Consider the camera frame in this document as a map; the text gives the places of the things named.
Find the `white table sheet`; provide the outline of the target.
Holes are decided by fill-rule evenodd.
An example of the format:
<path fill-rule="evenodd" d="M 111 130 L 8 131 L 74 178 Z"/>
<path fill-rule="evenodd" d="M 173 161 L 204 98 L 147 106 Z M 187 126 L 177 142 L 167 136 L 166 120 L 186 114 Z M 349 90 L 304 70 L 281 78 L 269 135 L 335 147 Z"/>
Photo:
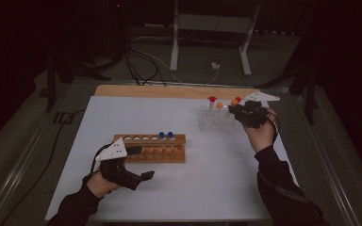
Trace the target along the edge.
<path fill-rule="evenodd" d="M 241 127 L 204 131 L 199 115 L 204 99 L 90 98 L 46 216 L 76 192 L 91 170 L 96 152 L 120 134 L 173 132 L 186 136 L 183 163 L 129 164 L 154 172 L 136 190 L 121 188 L 105 196 L 99 221 L 229 221 L 269 218 L 256 185 L 257 162 Z"/>

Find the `black tripod stand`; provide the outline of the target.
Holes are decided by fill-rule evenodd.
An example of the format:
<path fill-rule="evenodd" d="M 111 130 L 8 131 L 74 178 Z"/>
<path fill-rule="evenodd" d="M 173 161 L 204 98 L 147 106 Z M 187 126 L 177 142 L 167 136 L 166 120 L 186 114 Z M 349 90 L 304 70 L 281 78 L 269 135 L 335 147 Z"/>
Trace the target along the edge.
<path fill-rule="evenodd" d="M 46 111 L 50 112 L 57 101 L 56 78 L 58 77 L 62 83 L 70 84 L 74 81 L 72 68 L 76 68 L 87 76 L 97 80 L 108 81 L 109 77 L 103 76 L 100 73 L 88 68 L 80 61 L 67 55 L 61 49 L 54 45 L 46 44 L 43 49 L 47 54 L 46 71 L 47 71 L 47 91 L 48 104 Z"/>
<path fill-rule="evenodd" d="M 303 65 L 286 70 L 281 75 L 266 83 L 255 85 L 255 88 L 269 89 L 270 87 L 273 87 L 274 85 L 279 84 L 284 80 L 294 77 L 294 81 L 288 88 L 288 91 L 291 95 L 301 95 L 302 92 L 305 91 L 304 115 L 309 123 L 313 124 L 313 109 L 315 106 L 314 94 L 317 79 L 317 69 L 317 62 L 306 62 Z"/>

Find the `person's left hand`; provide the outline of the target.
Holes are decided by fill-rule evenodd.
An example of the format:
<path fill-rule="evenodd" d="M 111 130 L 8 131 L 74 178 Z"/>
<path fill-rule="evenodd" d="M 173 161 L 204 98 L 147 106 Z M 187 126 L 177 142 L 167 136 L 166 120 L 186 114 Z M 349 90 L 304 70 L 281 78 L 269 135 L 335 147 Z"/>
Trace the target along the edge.
<path fill-rule="evenodd" d="M 104 198 L 106 194 L 111 191 L 121 188 L 121 186 L 116 183 L 112 183 L 105 179 L 100 171 L 95 172 L 91 176 L 91 178 L 87 181 L 87 187 L 91 193 L 99 199 Z"/>

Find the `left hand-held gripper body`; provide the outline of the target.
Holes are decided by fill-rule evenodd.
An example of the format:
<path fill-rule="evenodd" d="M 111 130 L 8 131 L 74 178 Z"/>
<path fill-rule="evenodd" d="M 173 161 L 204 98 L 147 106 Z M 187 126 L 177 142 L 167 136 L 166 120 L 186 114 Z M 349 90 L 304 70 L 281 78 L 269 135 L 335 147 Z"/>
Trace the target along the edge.
<path fill-rule="evenodd" d="M 125 168 L 128 152 L 120 137 L 108 145 L 104 145 L 95 155 L 102 177 L 111 183 L 135 190 L 141 182 L 141 176 Z"/>

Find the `metal floor rail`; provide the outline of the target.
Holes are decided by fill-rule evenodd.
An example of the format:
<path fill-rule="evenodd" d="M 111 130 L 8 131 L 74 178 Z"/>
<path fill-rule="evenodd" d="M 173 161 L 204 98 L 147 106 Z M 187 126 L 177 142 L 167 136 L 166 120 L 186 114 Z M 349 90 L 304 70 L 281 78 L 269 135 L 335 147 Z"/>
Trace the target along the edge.
<path fill-rule="evenodd" d="M 8 177 L 5 179 L 3 185 L 1 186 L 0 217 L 4 214 L 7 204 L 10 201 L 18 184 L 22 181 L 25 170 L 30 162 L 31 156 L 35 152 L 36 146 L 38 145 L 46 126 L 51 120 L 52 116 L 50 114 L 46 114 L 41 118 L 36 131 L 28 140 L 22 154 L 20 155 L 17 162 L 14 164 L 13 168 L 8 174 Z"/>
<path fill-rule="evenodd" d="M 330 161 L 324 146 L 320 141 L 320 137 L 316 133 L 313 125 L 308 122 L 308 119 L 305 116 L 303 98 L 300 96 L 293 96 L 292 99 L 297 107 L 300 117 L 304 121 L 304 126 L 309 133 L 310 139 L 314 142 L 316 156 L 318 157 L 322 171 L 325 174 L 327 183 L 330 186 L 334 199 L 337 203 L 338 210 L 343 216 L 346 226 L 361 226 L 345 189 L 337 177 L 337 173 L 332 165 L 332 162 Z"/>

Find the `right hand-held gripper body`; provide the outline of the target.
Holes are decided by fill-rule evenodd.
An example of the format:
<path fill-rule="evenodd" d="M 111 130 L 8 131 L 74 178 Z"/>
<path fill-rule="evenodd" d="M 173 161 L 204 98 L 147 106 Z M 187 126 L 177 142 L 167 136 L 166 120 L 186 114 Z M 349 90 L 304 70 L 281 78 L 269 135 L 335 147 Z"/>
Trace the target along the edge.
<path fill-rule="evenodd" d="M 254 92 L 244 98 L 248 101 L 248 107 L 241 107 L 241 117 L 239 121 L 250 128 L 259 128 L 268 120 L 269 113 L 267 108 L 262 105 L 263 102 L 279 101 L 278 96 L 272 96 L 261 91 Z"/>

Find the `clear plastic tube rack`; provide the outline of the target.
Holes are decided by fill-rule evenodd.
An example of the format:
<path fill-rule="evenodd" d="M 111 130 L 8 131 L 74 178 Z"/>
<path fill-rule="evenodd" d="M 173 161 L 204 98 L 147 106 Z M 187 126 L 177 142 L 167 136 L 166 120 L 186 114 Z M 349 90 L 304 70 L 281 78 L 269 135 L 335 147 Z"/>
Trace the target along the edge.
<path fill-rule="evenodd" d="M 202 105 L 199 115 L 199 128 L 201 131 L 236 131 L 237 121 L 227 107 Z"/>

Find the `grey metal stand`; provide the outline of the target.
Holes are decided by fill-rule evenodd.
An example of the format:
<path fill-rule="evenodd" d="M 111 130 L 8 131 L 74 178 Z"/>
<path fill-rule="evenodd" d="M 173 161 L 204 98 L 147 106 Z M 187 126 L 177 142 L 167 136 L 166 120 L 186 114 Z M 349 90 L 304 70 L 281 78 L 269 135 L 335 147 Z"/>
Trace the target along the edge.
<path fill-rule="evenodd" d="M 259 11 L 260 3 L 254 4 L 252 14 L 248 18 L 214 16 L 203 14 L 186 14 L 179 12 L 179 0 L 174 0 L 173 6 L 173 47 L 170 58 L 170 71 L 176 72 L 178 67 L 178 31 L 180 29 L 199 30 L 199 31 L 220 31 L 231 33 L 244 33 L 245 41 L 239 47 L 239 59 L 243 74 L 250 76 L 252 69 L 247 56 L 247 50 L 255 31 L 255 24 Z"/>

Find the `person's right hand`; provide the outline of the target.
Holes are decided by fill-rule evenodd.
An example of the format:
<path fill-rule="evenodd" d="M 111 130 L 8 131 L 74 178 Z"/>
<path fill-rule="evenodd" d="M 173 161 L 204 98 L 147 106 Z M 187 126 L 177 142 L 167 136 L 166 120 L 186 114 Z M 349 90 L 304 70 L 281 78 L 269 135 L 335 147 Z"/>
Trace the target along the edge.
<path fill-rule="evenodd" d="M 262 151 L 274 143 L 276 113 L 270 108 L 268 108 L 267 111 L 269 113 L 268 120 L 259 128 L 244 126 L 244 131 L 255 153 Z"/>

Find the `wooden test tube rack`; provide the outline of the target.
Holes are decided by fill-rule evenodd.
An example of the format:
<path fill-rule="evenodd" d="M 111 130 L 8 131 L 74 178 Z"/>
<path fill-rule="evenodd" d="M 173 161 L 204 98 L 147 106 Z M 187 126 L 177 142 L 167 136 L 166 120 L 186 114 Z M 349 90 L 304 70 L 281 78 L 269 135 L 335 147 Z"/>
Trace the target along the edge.
<path fill-rule="evenodd" d="M 141 146 L 140 154 L 126 157 L 127 163 L 185 163 L 186 162 L 186 135 L 173 134 L 174 140 L 168 139 L 165 134 L 165 149 L 162 149 L 159 134 L 142 135 L 115 135 L 113 140 L 122 138 L 125 147 Z"/>

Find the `floor socket box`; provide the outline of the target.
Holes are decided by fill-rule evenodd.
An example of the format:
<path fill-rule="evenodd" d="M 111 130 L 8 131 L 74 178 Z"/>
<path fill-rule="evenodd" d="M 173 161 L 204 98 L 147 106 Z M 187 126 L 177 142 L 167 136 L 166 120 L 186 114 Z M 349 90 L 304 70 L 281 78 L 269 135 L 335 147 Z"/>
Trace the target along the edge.
<path fill-rule="evenodd" d="M 71 124 L 74 120 L 74 113 L 58 112 L 54 117 L 53 124 Z"/>

